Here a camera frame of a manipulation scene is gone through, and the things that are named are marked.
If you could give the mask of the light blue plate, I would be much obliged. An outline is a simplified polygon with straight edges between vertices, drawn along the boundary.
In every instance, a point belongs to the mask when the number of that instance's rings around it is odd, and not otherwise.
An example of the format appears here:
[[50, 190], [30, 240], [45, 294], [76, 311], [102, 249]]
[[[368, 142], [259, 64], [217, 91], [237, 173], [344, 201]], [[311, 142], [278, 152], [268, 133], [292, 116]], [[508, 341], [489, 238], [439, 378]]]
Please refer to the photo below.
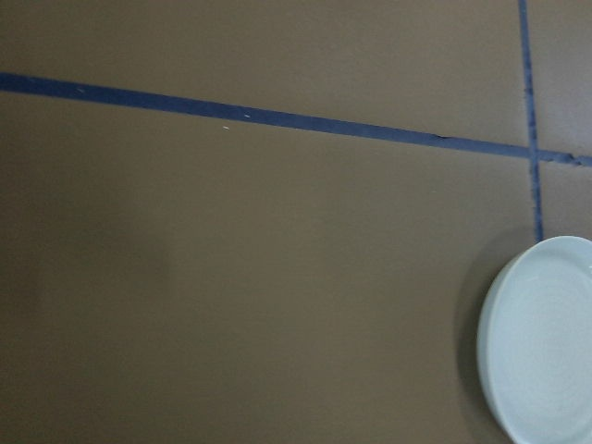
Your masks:
[[512, 442], [590, 442], [590, 240], [543, 240], [500, 270], [481, 309], [476, 361]]

